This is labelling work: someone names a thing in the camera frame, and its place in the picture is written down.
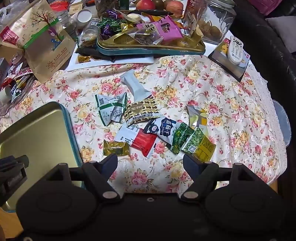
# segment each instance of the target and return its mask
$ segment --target pink snack packet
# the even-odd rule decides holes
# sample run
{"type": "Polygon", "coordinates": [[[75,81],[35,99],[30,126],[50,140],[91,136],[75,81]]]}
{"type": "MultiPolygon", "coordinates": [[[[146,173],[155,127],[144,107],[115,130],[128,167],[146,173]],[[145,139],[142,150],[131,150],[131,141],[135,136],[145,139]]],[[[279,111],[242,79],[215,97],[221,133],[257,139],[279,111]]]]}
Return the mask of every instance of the pink snack packet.
{"type": "Polygon", "coordinates": [[[164,42],[183,38],[180,28],[169,15],[153,23],[137,24],[137,28],[157,31],[163,37],[164,42]]]}

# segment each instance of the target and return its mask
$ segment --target gray cushion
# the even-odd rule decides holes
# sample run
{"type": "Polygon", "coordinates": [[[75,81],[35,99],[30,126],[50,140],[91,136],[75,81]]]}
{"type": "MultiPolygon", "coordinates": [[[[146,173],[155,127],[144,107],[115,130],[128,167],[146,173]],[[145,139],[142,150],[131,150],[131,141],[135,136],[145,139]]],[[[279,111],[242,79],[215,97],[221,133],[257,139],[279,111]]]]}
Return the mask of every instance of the gray cushion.
{"type": "Polygon", "coordinates": [[[276,30],[290,53],[296,51],[296,16],[267,18],[268,23],[276,30]]]}

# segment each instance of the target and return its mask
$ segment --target screw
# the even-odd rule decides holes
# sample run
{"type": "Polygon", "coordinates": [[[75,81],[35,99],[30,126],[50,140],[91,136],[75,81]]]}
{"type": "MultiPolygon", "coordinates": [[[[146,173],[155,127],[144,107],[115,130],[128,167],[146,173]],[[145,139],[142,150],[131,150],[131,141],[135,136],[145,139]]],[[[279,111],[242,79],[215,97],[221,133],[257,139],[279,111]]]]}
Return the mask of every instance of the screw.
{"type": "Polygon", "coordinates": [[[185,192],[184,197],[188,198],[188,199],[194,199],[194,198],[198,197],[198,193],[197,192],[185,192]]]}
{"type": "Polygon", "coordinates": [[[103,193],[103,197],[107,199],[112,199],[117,197],[117,193],[113,191],[107,191],[103,193]]]}

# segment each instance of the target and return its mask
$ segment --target tree illustration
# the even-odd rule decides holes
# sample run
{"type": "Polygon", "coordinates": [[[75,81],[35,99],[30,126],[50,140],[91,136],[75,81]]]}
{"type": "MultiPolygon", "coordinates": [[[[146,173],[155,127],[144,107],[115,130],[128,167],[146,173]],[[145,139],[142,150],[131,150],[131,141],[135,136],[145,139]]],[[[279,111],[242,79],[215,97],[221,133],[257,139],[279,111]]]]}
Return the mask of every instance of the tree illustration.
{"type": "Polygon", "coordinates": [[[33,17],[31,18],[32,20],[32,25],[35,26],[40,22],[46,22],[47,25],[49,26],[49,29],[57,36],[59,41],[62,41],[62,39],[59,37],[58,33],[56,30],[50,25],[49,21],[52,17],[50,16],[50,13],[47,11],[42,10],[41,13],[39,12],[34,12],[33,17]]]}

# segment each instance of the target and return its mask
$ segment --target floral tablecloth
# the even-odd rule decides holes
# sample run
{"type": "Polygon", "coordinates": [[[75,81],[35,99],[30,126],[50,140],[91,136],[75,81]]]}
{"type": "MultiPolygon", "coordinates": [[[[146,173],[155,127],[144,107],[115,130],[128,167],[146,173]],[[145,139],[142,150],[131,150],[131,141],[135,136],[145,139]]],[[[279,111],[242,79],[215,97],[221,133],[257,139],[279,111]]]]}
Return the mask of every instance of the floral tablecloth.
{"type": "MultiPolygon", "coordinates": [[[[205,56],[168,56],[148,66],[126,64],[58,71],[45,84],[36,81],[25,99],[0,119],[0,131],[43,104],[57,101],[70,113],[82,160],[101,161],[103,140],[112,141],[121,124],[102,124],[94,96],[126,91],[128,102],[133,102],[119,78],[129,69],[134,69],[145,89],[152,91],[163,115],[188,123],[187,104],[206,111],[209,139],[217,145],[211,161],[220,167],[241,162],[268,184],[285,171],[286,149],[265,80],[254,66],[249,66],[239,83],[205,56]]],[[[173,154],[162,141],[156,144],[150,159],[130,148],[129,156],[118,158],[118,168],[109,183],[120,194],[181,194],[192,183],[183,169],[183,155],[173,154]]]]}

